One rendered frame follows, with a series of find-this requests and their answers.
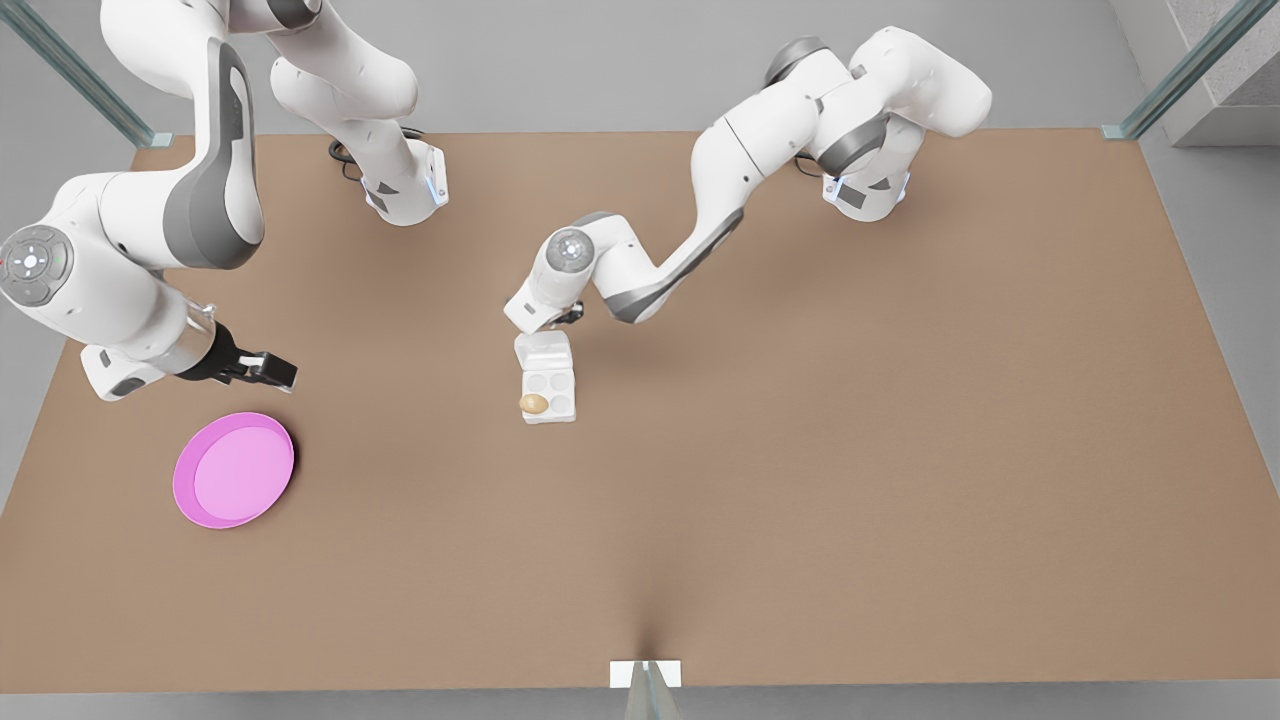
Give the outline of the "pink round plate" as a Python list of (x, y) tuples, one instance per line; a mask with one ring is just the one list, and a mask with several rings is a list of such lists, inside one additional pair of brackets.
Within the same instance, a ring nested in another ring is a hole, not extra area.
[(221, 530), (265, 514), (294, 470), (288, 430), (261, 413), (234, 413), (211, 421), (175, 461), (172, 492), (189, 521)]

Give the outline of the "silver frame post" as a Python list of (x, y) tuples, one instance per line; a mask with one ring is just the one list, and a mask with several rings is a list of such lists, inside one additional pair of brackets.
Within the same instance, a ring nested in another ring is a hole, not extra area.
[(672, 693), (682, 684), (678, 660), (609, 662), (609, 688), (628, 691), (623, 720), (684, 720)]
[(1146, 87), (1105, 138), (1280, 146), (1280, 0), (1108, 0)]
[(134, 147), (172, 146), (174, 135), (155, 132), (26, 0), (0, 0), (0, 20)]

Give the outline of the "white egg box lid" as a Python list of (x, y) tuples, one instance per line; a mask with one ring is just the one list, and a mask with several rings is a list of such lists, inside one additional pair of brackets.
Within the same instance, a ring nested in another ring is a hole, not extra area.
[(515, 355), (525, 375), (550, 375), (573, 370), (570, 337), (563, 331), (539, 331), (517, 334)]

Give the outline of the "white egg box base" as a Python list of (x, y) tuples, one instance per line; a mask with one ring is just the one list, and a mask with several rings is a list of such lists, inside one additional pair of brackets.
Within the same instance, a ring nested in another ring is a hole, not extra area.
[(571, 423), (577, 419), (573, 372), (559, 372), (550, 375), (525, 375), (522, 373), (521, 397), (526, 393), (540, 393), (550, 402), (550, 407), (541, 415), (521, 413), (526, 424)]

